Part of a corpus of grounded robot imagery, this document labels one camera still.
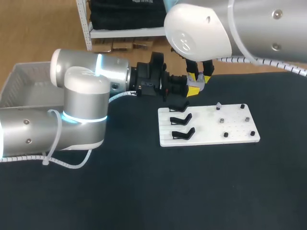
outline metal shelf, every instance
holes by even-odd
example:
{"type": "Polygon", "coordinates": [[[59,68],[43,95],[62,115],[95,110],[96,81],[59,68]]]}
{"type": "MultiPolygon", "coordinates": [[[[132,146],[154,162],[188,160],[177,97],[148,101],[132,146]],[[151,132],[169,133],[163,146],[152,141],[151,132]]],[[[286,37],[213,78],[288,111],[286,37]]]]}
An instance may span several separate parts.
{"type": "Polygon", "coordinates": [[[87,23],[86,0],[76,1],[87,50],[92,50],[91,39],[93,38],[165,36],[165,31],[163,27],[144,28],[137,30],[94,30],[92,23],[87,23]]]}
{"type": "Polygon", "coordinates": [[[94,30],[89,23],[91,38],[165,36],[164,27],[137,30],[94,30]]]}

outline black fabric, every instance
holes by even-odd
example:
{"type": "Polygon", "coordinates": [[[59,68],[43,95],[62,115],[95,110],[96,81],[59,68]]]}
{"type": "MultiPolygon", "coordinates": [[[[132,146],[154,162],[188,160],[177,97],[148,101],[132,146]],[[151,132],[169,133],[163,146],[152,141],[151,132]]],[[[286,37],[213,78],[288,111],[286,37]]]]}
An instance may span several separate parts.
{"type": "Polygon", "coordinates": [[[128,30],[163,27],[163,0],[91,0],[91,21],[96,30],[128,30]]]}
{"type": "MultiPolygon", "coordinates": [[[[247,103],[257,144],[162,148],[157,109],[184,100],[124,97],[106,139],[69,170],[0,164],[2,230],[299,230],[307,226],[307,79],[213,76],[191,106],[247,103]]],[[[85,152],[60,152],[71,163],[85,152]]]]}

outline white plastic basket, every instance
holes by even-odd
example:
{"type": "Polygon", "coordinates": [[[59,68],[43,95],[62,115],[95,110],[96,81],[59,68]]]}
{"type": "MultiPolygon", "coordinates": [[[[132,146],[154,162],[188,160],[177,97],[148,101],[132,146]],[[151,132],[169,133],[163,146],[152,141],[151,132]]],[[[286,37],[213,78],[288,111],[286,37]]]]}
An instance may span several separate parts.
{"type": "Polygon", "coordinates": [[[0,108],[64,105],[64,90],[52,85],[50,62],[18,63],[0,95],[0,108]]]}

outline black clip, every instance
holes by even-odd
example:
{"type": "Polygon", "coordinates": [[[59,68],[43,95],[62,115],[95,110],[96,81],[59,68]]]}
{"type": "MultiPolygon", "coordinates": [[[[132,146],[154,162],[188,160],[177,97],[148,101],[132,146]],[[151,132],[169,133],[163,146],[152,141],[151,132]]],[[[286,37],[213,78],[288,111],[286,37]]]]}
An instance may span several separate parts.
{"type": "Polygon", "coordinates": [[[184,140],[190,140],[190,138],[195,133],[195,128],[191,128],[188,133],[181,133],[177,131],[172,132],[173,139],[184,139],[184,140]]]}
{"type": "Polygon", "coordinates": [[[179,106],[176,106],[176,105],[170,105],[168,108],[169,108],[169,112],[185,112],[185,110],[187,109],[187,107],[190,105],[190,102],[187,101],[183,107],[179,107],[179,106]]]}
{"type": "Polygon", "coordinates": [[[192,119],[192,114],[188,114],[185,119],[180,119],[177,117],[169,118],[171,125],[182,125],[182,126],[186,126],[191,119],[192,119]]]}

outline white cable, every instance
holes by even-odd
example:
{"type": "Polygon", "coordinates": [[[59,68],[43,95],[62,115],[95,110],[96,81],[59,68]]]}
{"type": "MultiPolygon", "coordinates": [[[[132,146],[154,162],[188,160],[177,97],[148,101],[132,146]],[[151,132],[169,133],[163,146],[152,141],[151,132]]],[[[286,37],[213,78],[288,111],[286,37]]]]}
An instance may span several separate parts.
{"type": "MultiPolygon", "coordinates": [[[[91,152],[92,150],[88,150],[84,160],[80,163],[80,164],[77,164],[77,165],[71,165],[71,164],[67,164],[63,161],[60,161],[58,159],[55,159],[53,157],[51,157],[49,159],[49,161],[55,163],[55,164],[58,164],[58,165],[61,165],[65,168],[69,168],[69,169],[79,169],[81,167],[83,167],[87,160],[90,158],[90,155],[91,155],[91,152]]],[[[28,155],[28,156],[21,156],[21,157],[5,157],[5,158],[2,158],[0,159],[0,163],[2,162],[14,162],[14,161],[31,161],[31,160],[42,160],[42,161],[45,161],[47,159],[47,157],[45,156],[41,156],[41,155],[28,155]]]]}
{"type": "Polygon", "coordinates": [[[235,15],[234,15],[234,5],[235,5],[235,0],[229,0],[228,2],[228,24],[229,24],[229,29],[230,29],[230,33],[236,43],[236,45],[238,46],[239,50],[241,51],[241,53],[243,54],[243,56],[245,56],[248,60],[250,60],[250,62],[252,62],[254,65],[258,66],[258,65],[262,65],[261,62],[257,61],[256,58],[254,58],[252,56],[252,54],[245,48],[240,35],[236,29],[236,22],[235,22],[235,15]]]}
{"type": "MultiPolygon", "coordinates": [[[[109,103],[114,101],[115,99],[117,98],[120,98],[122,96],[136,96],[136,91],[127,91],[127,92],[122,92],[122,93],[119,93],[113,97],[111,97],[109,99],[109,103]]],[[[55,164],[58,164],[58,165],[61,165],[65,168],[69,168],[69,169],[79,169],[81,167],[83,167],[86,162],[88,161],[88,159],[90,158],[91,156],[91,153],[92,153],[92,150],[88,150],[84,160],[80,163],[80,164],[77,164],[77,165],[71,165],[71,164],[68,164],[68,163],[65,163],[63,161],[60,161],[58,159],[55,159],[52,156],[53,152],[55,151],[57,145],[58,145],[58,142],[59,142],[59,139],[60,139],[60,136],[61,136],[61,131],[62,131],[62,119],[61,119],[61,116],[59,114],[58,111],[56,110],[48,110],[48,112],[54,112],[57,116],[57,120],[58,120],[58,129],[57,129],[57,133],[56,133],[56,137],[55,137],[55,140],[51,146],[51,149],[50,149],[50,152],[47,156],[43,156],[44,154],[46,153],[43,153],[43,155],[28,155],[28,156],[19,156],[19,157],[5,157],[5,158],[1,158],[0,159],[0,163],[2,162],[14,162],[14,161],[31,161],[31,160],[41,160],[43,161],[43,164],[44,165],[48,165],[48,162],[51,161],[55,164]]]]}
{"type": "Polygon", "coordinates": [[[126,92],[122,92],[122,93],[119,93],[113,97],[111,97],[109,99],[109,103],[111,103],[112,101],[114,101],[115,99],[117,98],[120,98],[122,96],[136,96],[136,91],[126,91],[126,92]]]}
{"type": "MultiPolygon", "coordinates": [[[[251,63],[246,57],[224,57],[218,58],[217,60],[227,63],[251,63]]],[[[299,66],[291,65],[283,61],[271,60],[266,58],[256,58],[256,60],[263,65],[274,66],[307,77],[307,70],[299,66]]]]}
{"type": "Polygon", "coordinates": [[[53,144],[51,146],[51,149],[47,155],[47,157],[45,158],[45,160],[43,160],[43,165],[49,165],[49,160],[52,157],[52,154],[54,153],[54,151],[56,150],[56,147],[59,143],[59,138],[61,136],[62,133],[62,118],[61,118],[61,114],[59,114],[59,112],[57,110],[54,109],[50,109],[48,110],[48,113],[54,112],[57,116],[57,120],[58,120],[58,129],[57,129],[57,133],[56,133],[56,137],[53,141],[53,144]]]}

